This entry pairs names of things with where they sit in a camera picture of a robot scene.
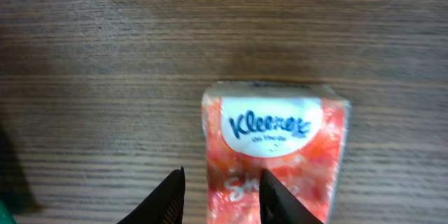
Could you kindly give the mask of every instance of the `white oval label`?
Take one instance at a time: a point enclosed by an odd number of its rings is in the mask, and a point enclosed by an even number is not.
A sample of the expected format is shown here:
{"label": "white oval label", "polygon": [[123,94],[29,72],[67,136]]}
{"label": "white oval label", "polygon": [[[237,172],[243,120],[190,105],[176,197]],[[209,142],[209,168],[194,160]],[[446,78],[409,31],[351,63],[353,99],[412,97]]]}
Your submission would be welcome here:
{"label": "white oval label", "polygon": [[257,158],[290,154],[321,127],[319,98],[224,97],[221,129],[232,150]]}

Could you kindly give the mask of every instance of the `dark object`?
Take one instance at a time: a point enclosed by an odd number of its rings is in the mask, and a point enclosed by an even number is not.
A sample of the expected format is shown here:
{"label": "dark object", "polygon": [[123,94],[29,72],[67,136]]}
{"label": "dark object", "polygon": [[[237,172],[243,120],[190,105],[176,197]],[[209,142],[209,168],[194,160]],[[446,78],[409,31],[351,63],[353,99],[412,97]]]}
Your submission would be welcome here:
{"label": "dark object", "polygon": [[30,192],[3,121],[5,115],[0,108],[0,201],[12,214],[39,212],[41,208]]}
{"label": "dark object", "polygon": [[140,205],[118,224],[181,224],[185,174],[174,170]]}
{"label": "dark object", "polygon": [[[118,224],[181,224],[185,174],[174,170],[126,218]],[[262,224],[322,224],[270,172],[260,180],[260,215]]]}
{"label": "dark object", "polygon": [[262,224],[322,224],[268,170],[260,179],[260,217]]}

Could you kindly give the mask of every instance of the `wooden table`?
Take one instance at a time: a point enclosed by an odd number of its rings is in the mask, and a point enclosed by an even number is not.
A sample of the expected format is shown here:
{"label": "wooden table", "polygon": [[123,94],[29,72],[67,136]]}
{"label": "wooden table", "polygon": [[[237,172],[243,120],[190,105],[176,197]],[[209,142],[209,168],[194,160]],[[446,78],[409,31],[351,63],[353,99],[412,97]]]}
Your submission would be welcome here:
{"label": "wooden table", "polygon": [[332,223],[448,222],[448,0],[0,0],[18,223],[116,223],[180,166],[204,223],[202,92],[261,78],[353,102]]}

